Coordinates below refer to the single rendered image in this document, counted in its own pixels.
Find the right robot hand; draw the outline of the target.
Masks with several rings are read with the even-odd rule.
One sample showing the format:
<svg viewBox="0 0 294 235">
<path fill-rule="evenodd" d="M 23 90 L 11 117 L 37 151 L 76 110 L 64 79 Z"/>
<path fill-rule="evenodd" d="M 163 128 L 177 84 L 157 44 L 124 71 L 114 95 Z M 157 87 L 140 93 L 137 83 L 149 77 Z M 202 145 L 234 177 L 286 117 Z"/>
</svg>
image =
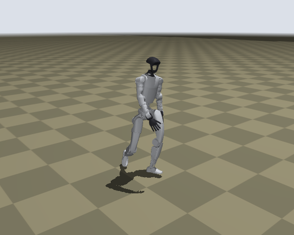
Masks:
<svg viewBox="0 0 294 235">
<path fill-rule="evenodd" d="M 151 115 L 151 113 L 150 113 L 150 115 Z M 146 117 L 147 118 L 147 117 Z M 159 121 L 157 121 L 157 120 L 155 120 L 154 118 L 153 118 L 153 116 L 151 115 L 151 117 L 150 118 L 148 118 L 147 120 L 149 120 L 149 124 L 150 124 L 150 126 L 151 126 L 151 128 L 152 128 L 152 130 L 153 130 L 153 128 L 154 128 L 154 130 L 155 131 L 157 131 L 157 130 L 159 130 L 158 128 L 157 128 L 157 126 L 159 127 L 159 125 L 157 124 L 157 123 L 159 123 L 159 124 L 161 124 Z M 153 126 L 153 127 L 152 127 Z M 156 129 L 155 129 L 155 127 L 156 127 Z M 160 128 L 160 127 L 159 127 Z M 153 130 L 153 132 L 154 132 L 154 130 Z"/>
</svg>

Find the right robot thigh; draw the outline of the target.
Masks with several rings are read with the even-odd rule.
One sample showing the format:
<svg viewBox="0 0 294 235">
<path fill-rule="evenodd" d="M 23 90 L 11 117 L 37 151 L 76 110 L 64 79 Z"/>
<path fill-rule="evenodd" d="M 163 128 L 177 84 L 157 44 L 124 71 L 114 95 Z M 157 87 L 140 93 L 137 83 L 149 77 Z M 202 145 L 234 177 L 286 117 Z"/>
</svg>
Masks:
<svg viewBox="0 0 294 235">
<path fill-rule="evenodd" d="M 137 143 L 142 131 L 143 127 L 143 120 L 141 114 L 137 114 L 135 117 L 132 119 L 133 128 L 131 130 L 131 142 L 130 142 L 130 153 L 136 153 L 137 151 Z"/>
</svg>

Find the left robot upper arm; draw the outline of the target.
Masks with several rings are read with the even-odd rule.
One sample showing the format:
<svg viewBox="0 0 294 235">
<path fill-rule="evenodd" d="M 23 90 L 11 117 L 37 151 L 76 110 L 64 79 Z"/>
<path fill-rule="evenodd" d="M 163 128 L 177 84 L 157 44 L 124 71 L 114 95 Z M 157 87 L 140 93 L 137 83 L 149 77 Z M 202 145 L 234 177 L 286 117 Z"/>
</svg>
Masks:
<svg viewBox="0 0 294 235">
<path fill-rule="evenodd" d="M 159 77 L 159 86 L 157 89 L 157 93 L 156 93 L 156 97 L 155 99 L 162 99 L 162 94 L 161 94 L 161 90 L 162 90 L 162 83 L 163 83 L 163 78 Z"/>
</svg>

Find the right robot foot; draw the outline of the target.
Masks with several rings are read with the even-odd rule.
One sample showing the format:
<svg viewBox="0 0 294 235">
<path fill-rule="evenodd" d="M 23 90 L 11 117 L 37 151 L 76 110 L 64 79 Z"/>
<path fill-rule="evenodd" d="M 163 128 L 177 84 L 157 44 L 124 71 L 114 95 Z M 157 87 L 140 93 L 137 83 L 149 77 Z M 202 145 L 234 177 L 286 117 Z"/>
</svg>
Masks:
<svg viewBox="0 0 294 235">
<path fill-rule="evenodd" d="M 126 150 L 123 151 L 123 157 L 122 157 L 122 166 L 126 167 L 128 165 L 128 156 L 124 156 Z"/>
</svg>

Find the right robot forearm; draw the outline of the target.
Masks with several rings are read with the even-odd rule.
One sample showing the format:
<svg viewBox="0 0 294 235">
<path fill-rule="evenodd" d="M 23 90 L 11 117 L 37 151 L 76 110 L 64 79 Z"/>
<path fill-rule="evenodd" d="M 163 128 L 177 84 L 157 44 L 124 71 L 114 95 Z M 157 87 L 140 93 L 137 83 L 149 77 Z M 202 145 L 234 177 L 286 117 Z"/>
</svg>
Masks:
<svg viewBox="0 0 294 235">
<path fill-rule="evenodd" d="M 144 97 L 142 95 L 138 96 L 138 102 L 140 107 L 143 110 L 143 113 L 146 115 L 147 119 L 151 117 L 149 110 L 147 109 L 147 103 L 144 102 Z"/>
</svg>

